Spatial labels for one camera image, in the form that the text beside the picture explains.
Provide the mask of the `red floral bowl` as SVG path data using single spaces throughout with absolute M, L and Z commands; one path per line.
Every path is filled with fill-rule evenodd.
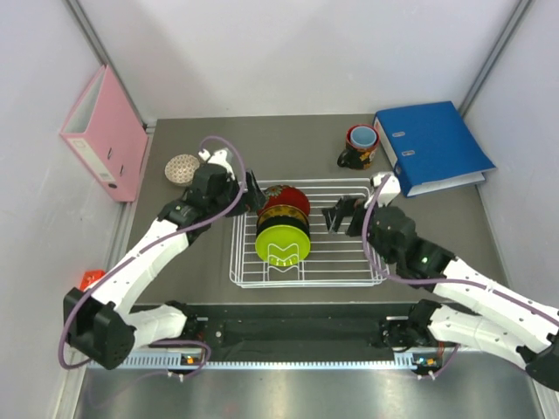
M 287 205 L 301 210 L 306 216 L 310 214 L 311 205 L 307 196 L 294 186 L 276 184 L 264 190 L 266 204 L 257 211 L 260 216 L 265 210 L 276 205 Z

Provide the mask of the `black skull mug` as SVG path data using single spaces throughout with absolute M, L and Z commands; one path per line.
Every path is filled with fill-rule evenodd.
M 349 141 L 349 132 L 351 128 L 346 133 L 345 148 L 342 150 L 337 158 L 337 166 L 340 168 L 350 168 L 353 170 L 364 170 L 366 168 L 369 168 L 372 164 L 372 161 L 376 154 L 376 150 L 380 145 L 379 134 L 377 133 L 378 140 L 373 148 L 355 148 Z

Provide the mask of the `light blue cup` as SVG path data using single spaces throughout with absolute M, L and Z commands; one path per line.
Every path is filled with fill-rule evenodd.
M 352 127 L 349 132 L 349 141 L 355 148 L 373 148 L 378 140 L 376 130 L 367 125 Z

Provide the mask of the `patterned small bowl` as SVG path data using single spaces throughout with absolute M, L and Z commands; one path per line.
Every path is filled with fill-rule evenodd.
M 182 154 L 171 158 L 165 166 L 165 177 L 174 185 L 186 187 L 191 185 L 200 160 L 194 155 Z

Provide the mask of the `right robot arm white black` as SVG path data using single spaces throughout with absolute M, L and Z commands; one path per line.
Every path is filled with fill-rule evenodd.
M 350 219 L 346 231 L 360 237 L 396 268 L 391 280 L 454 301 L 465 312 L 422 300 L 408 315 L 410 339 L 425 346 L 452 342 L 492 354 L 523 369 L 546 388 L 558 389 L 558 310 L 524 297 L 475 271 L 451 251 L 420 237 L 415 222 L 394 206 L 366 206 L 342 197 L 322 210 L 331 231 Z

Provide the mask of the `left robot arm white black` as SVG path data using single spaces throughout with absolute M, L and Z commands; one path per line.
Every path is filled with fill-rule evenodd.
M 135 349 L 158 341 L 192 344 L 198 326 L 185 304 L 170 301 L 133 312 L 136 300 L 221 216 L 255 212 L 265 203 L 252 171 L 246 171 L 245 183 L 240 184 L 225 167 L 203 165 L 184 194 L 163 207 L 144 237 L 112 270 L 84 291 L 72 288 L 65 295 L 60 343 L 107 370 L 117 368 Z

